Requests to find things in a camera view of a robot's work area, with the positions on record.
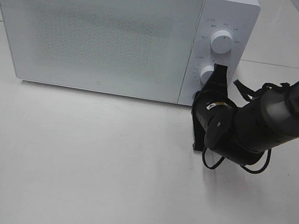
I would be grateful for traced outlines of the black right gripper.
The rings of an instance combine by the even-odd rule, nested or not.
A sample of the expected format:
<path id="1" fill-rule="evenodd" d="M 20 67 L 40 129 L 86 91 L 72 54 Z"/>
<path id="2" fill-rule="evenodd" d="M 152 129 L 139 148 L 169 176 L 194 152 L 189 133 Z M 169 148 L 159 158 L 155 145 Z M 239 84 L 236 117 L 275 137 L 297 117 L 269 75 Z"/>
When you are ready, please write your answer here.
<path id="1" fill-rule="evenodd" d="M 213 72 L 208 83 L 227 87 L 228 66 L 214 64 Z M 234 103 L 228 98 L 225 90 L 214 90 L 210 86 L 203 86 L 199 95 L 192 104 L 191 115 L 195 114 L 202 127 L 207 128 L 210 121 L 223 109 L 232 108 Z"/>

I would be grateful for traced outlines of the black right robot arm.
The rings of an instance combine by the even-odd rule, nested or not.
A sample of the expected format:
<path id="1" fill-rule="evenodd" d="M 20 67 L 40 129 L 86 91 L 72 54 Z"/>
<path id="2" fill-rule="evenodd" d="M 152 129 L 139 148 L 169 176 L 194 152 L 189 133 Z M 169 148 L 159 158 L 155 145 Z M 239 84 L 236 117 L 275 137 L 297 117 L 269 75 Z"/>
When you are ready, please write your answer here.
<path id="1" fill-rule="evenodd" d="M 299 81 L 293 85 L 265 83 L 252 90 L 234 81 L 247 101 L 238 107 L 228 97 L 227 67 L 215 64 L 193 98 L 193 149 L 220 155 L 247 170 L 274 147 L 299 138 Z"/>

